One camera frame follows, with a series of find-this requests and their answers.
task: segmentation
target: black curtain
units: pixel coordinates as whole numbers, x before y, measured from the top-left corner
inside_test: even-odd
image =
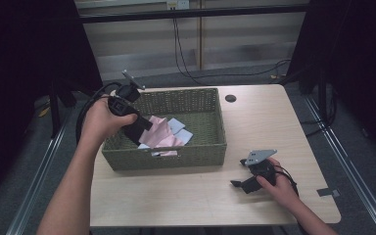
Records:
[[[288,75],[305,71],[296,78],[301,90],[310,93],[323,68],[339,97],[376,140],[376,1],[339,3],[336,9],[306,13]]]
[[[0,180],[53,81],[64,92],[102,86],[83,26],[48,23],[62,18],[78,18],[72,0],[0,0]]]

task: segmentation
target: light wooden table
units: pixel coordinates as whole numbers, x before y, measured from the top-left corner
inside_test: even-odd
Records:
[[[319,197],[316,192],[327,185],[284,88],[217,88],[227,139],[224,165],[112,171],[99,151],[91,195],[91,226],[296,223],[264,190],[245,194],[231,185],[232,179],[252,176],[239,161],[258,149],[277,149],[273,158],[292,174],[301,199],[325,222],[340,221],[332,196]],[[235,95],[237,101],[228,103],[226,95]]]

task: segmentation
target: forearm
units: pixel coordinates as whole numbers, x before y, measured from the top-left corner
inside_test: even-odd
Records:
[[[98,143],[80,141],[44,213],[38,234],[88,234],[90,192]]]
[[[298,223],[310,235],[337,234],[329,225],[323,222],[302,201],[297,201],[287,207],[289,212],[296,218]]]

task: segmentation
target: basket handle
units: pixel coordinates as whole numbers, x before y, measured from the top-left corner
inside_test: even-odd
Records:
[[[182,149],[182,146],[175,147],[162,147],[154,149],[144,149],[146,153],[151,153],[154,158],[169,158],[169,157],[181,157],[178,151]]]

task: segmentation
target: human hand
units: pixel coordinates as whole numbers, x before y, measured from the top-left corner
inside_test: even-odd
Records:
[[[268,158],[268,160],[274,165],[276,171],[282,171],[280,163],[273,158]],[[258,183],[262,188],[267,190],[267,192],[273,197],[273,199],[285,208],[289,208],[291,205],[300,202],[298,195],[294,191],[289,179],[282,174],[276,173],[276,185],[271,185],[264,177],[257,177]]]
[[[106,138],[118,133],[123,126],[132,124],[136,119],[136,114],[124,117],[115,116],[109,110],[108,97],[101,98],[86,114],[81,140],[87,140],[100,146]]]

